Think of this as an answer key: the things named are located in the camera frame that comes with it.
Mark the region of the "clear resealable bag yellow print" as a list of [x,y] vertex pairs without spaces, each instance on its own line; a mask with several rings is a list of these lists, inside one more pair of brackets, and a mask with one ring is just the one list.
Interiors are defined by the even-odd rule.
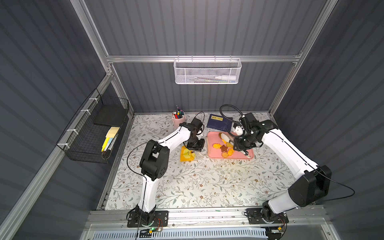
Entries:
[[203,149],[202,152],[190,150],[187,148],[186,142],[183,142],[180,152],[180,162],[197,162],[208,158],[208,152]]

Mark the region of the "brown star cookie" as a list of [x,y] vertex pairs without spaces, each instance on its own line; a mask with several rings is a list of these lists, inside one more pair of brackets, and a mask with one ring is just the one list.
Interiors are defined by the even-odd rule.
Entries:
[[222,145],[220,147],[220,149],[221,149],[222,153],[227,153],[228,152],[228,147],[226,145]]

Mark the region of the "metal tongs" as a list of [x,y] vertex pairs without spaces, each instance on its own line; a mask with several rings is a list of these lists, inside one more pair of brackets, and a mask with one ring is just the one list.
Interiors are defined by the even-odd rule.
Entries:
[[250,156],[250,154],[248,153],[248,151],[246,150],[240,150],[240,148],[238,147],[238,145],[235,143],[235,141],[230,138],[228,135],[224,134],[224,133],[219,133],[219,138],[221,140],[225,140],[227,141],[227,143],[231,144],[233,146],[233,149],[237,152],[240,152],[242,153],[243,155],[245,155],[248,159],[251,159],[252,157]]

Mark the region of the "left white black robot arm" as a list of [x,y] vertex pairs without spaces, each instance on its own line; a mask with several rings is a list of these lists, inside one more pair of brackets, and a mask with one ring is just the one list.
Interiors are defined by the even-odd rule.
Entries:
[[203,122],[194,118],[190,123],[180,123],[179,127],[168,136],[147,142],[140,161],[143,191],[135,207],[135,213],[139,216],[141,223],[148,225],[155,218],[156,192],[160,178],[168,169],[170,153],[183,143],[186,143],[188,150],[202,151],[205,140],[198,138],[198,134],[202,131]]

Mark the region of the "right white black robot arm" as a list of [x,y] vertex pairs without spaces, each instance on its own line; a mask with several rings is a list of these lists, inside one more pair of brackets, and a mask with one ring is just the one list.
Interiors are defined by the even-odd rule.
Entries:
[[257,143],[266,145],[286,164],[296,180],[282,194],[263,203],[261,216],[266,223],[273,223],[281,213],[305,207],[328,194],[332,171],[305,156],[274,122],[260,122],[251,113],[242,114],[235,132],[236,150],[250,150]]

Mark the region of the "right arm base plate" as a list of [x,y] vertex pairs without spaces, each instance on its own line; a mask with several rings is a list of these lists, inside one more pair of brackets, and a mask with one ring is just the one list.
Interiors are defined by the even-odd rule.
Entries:
[[251,225],[280,224],[281,226],[284,226],[289,223],[288,216],[285,212],[275,214],[264,207],[247,208],[243,214]]

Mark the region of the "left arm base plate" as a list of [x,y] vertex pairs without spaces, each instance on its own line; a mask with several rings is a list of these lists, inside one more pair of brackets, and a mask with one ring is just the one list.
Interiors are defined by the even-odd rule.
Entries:
[[135,210],[128,212],[127,227],[166,227],[169,220],[169,211],[152,211],[150,213],[137,213]]

